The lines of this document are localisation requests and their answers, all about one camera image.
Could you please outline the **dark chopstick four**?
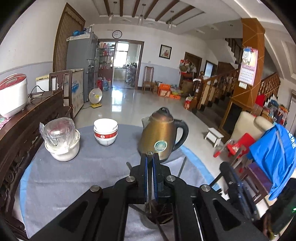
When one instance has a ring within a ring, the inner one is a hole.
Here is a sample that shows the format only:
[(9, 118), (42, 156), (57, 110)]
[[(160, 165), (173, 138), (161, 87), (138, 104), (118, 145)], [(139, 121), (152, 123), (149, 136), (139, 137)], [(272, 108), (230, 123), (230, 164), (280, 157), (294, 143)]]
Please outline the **dark chopstick four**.
[(159, 222), (158, 222), (157, 219), (156, 219), (156, 224), (157, 224), (157, 227), (158, 227), (158, 229), (159, 229), (159, 231), (160, 231), (160, 233), (161, 233), (161, 236), (162, 236), (163, 240), (164, 240), (164, 241), (169, 241), (168, 237), (166, 236), (166, 234), (165, 234), (163, 228), (161, 227), (161, 225), (159, 224)]

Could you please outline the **dark grey utensil holder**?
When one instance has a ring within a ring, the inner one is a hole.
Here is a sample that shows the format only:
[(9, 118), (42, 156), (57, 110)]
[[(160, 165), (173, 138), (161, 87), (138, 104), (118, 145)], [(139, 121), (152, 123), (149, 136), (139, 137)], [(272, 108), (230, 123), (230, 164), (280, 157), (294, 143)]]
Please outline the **dark grey utensil holder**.
[(152, 199), (151, 209), (149, 204), (144, 206), (144, 214), (140, 215), (142, 224), (149, 229), (156, 229), (160, 226), (167, 225), (173, 221), (173, 210), (170, 203), (158, 203)]

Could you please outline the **red plastic child chair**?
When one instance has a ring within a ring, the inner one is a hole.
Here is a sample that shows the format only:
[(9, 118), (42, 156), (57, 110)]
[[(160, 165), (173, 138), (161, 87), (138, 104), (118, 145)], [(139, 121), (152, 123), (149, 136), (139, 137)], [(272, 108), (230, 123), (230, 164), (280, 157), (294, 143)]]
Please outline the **red plastic child chair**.
[(249, 147), (253, 145), (256, 140), (248, 133), (245, 133), (239, 140), (235, 141), (229, 139), (220, 149), (218, 149), (213, 157), (218, 157), (224, 149), (228, 151), (228, 157), (231, 160), (232, 165), (249, 152)]

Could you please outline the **blue cloth on chair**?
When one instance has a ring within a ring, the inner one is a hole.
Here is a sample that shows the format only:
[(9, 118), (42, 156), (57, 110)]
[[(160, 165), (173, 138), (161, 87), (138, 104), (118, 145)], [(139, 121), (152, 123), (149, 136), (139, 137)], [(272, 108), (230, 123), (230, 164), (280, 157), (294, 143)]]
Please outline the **blue cloth on chair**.
[(269, 200), (276, 199), (295, 171), (295, 137), (280, 124), (273, 125), (249, 147), (247, 154), (272, 183)]

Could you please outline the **small white stool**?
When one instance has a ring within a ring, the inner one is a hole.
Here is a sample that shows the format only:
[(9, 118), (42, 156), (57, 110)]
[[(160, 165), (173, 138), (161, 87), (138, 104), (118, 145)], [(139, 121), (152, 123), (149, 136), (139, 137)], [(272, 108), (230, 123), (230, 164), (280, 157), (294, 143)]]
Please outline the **small white stool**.
[(208, 133), (205, 135), (205, 140), (210, 140), (214, 147), (219, 146), (224, 135), (215, 128), (208, 128)]

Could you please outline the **grey tablecloth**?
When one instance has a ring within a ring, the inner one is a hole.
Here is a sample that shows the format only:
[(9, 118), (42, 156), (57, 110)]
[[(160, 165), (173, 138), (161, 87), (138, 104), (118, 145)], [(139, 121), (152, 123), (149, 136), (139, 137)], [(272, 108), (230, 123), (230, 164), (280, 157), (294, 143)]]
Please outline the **grey tablecloth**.
[[(110, 146), (98, 144), (93, 127), (81, 128), (80, 149), (68, 161), (54, 159), (41, 145), (21, 178), (20, 206), (27, 236), (30, 238), (58, 216), (92, 185), (102, 188), (113, 186), (126, 177), (132, 166), (140, 163), (137, 143), (142, 127), (119, 125), (118, 136)], [(210, 184), (214, 177), (201, 160), (184, 145), (172, 152), (165, 165), (177, 176), (187, 160), (180, 178), (192, 186)], [(125, 240), (163, 240), (156, 225), (130, 208), (125, 229)]]

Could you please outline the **gold electric kettle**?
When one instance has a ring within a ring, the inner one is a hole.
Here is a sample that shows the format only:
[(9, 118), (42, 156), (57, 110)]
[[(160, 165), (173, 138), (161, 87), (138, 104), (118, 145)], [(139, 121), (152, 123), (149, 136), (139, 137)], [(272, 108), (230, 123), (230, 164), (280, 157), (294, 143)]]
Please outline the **gold electric kettle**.
[(173, 151), (182, 146), (189, 134), (188, 125), (173, 118), (166, 107), (142, 118), (142, 126), (138, 151), (141, 154), (157, 153), (161, 161), (167, 160)]

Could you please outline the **dark wooden sideboard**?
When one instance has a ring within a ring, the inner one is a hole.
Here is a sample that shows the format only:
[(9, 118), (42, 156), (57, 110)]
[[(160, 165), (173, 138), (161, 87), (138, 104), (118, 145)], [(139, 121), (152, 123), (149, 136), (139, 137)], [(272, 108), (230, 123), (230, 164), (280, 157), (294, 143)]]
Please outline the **dark wooden sideboard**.
[(39, 124), (69, 116), (61, 90), (38, 94), (1, 129), (1, 218), (20, 240), (28, 240), (25, 225), (13, 216), (15, 194), (24, 171), (43, 143)]

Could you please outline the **small electric fan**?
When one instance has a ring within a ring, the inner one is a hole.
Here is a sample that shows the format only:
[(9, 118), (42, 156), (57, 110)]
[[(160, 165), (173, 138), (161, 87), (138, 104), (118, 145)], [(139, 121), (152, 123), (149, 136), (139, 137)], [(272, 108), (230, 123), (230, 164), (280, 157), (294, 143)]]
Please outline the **small electric fan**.
[(89, 92), (88, 99), (90, 101), (90, 106), (92, 108), (101, 107), (102, 104), (100, 103), (102, 99), (103, 93), (100, 88), (94, 88)]

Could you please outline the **white rice cooker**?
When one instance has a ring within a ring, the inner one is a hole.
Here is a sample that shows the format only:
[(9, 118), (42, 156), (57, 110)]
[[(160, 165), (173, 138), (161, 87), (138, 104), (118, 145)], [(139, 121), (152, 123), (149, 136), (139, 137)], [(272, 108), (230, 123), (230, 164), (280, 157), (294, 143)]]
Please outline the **white rice cooker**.
[(1, 116), (10, 118), (22, 111), (28, 102), (27, 76), (15, 73), (1, 81)]

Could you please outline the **grey refrigerator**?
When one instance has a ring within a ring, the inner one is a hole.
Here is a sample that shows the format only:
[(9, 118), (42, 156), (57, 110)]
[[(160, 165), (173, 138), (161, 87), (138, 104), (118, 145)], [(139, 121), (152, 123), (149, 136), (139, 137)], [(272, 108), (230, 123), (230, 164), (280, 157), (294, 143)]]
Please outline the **grey refrigerator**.
[(98, 37), (95, 33), (72, 36), (67, 39), (67, 69), (83, 69), (83, 98), (96, 87), (98, 78)]

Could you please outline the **wall calendar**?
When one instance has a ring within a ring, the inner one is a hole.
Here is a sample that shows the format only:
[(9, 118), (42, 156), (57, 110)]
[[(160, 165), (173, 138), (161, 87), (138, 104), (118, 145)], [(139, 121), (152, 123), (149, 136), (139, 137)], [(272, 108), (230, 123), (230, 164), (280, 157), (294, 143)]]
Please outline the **wall calendar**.
[(243, 49), (238, 81), (253, 86), (257, 68), (258, 50), (252, 47)]

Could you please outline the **wooden chair by wall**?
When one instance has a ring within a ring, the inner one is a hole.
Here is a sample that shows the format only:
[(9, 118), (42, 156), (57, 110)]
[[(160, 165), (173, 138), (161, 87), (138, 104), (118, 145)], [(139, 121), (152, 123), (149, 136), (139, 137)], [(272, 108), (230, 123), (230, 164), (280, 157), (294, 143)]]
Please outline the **wooden chair by wall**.
[(154, 68), (145, 66), (144, 68), (144, 78), (142, 82), (142, 92), (145, 92), (146, 89), (154, 92), (155, 82), (153, 81), (154, 78)]

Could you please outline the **framed wall picture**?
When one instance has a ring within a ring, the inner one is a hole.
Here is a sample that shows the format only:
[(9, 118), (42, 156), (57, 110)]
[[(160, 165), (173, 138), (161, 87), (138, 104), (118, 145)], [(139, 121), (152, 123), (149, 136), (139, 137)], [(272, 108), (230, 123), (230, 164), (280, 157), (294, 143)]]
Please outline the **framed wall picture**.
[(159, 57), (165, 58), (165, 59), (170, 59), (171, 58), (171, 49), (172, 49), (172, 47), (170, 47), (170, 46), (161, 45), (160, 51), (159, 51)]

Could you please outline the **round wall clock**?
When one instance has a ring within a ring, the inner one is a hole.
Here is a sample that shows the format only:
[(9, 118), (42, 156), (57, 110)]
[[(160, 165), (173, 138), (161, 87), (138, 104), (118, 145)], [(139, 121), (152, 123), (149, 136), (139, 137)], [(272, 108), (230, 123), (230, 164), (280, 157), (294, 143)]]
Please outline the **round wall clock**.
[(115, 30), (113, 33), (112, 33), (112, 38), (113, 39), (120, 39), (122, 37), (122, 32), (121, 30)]

